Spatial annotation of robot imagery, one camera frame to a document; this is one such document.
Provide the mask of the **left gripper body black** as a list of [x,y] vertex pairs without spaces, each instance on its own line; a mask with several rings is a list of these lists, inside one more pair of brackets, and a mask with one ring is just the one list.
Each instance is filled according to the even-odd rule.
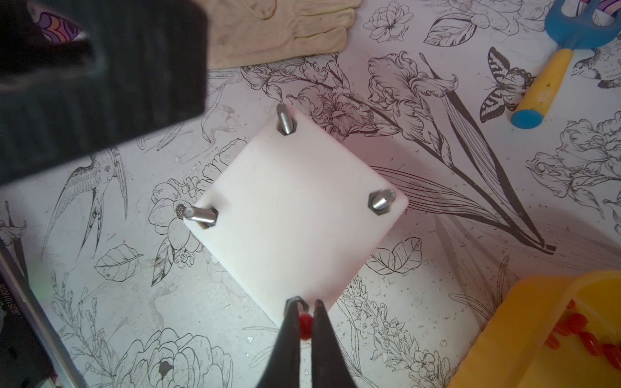
[[208,19],[192,1],[51,1],[86,31],[52,43],[1,4],[1,181],[200,116]]

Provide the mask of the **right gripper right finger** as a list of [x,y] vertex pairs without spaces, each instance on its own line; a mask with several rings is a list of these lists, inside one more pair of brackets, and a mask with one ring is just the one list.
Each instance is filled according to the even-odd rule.
[[356,388],[324,303],[315,301],[311,336],[311,376],[314,388]]

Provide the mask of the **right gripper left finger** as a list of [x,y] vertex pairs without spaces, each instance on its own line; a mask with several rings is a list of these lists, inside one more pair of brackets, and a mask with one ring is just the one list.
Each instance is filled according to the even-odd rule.
[[299,387],[300,382],[299,312],[293,307],[284,315],[268,365],[258,388]]

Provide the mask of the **red screw sleeve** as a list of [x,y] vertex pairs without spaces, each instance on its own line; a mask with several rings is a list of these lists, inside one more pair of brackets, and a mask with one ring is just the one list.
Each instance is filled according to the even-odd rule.
[[310,340],[312,338],[313,316],[309,313],[299,315],[300,339]]

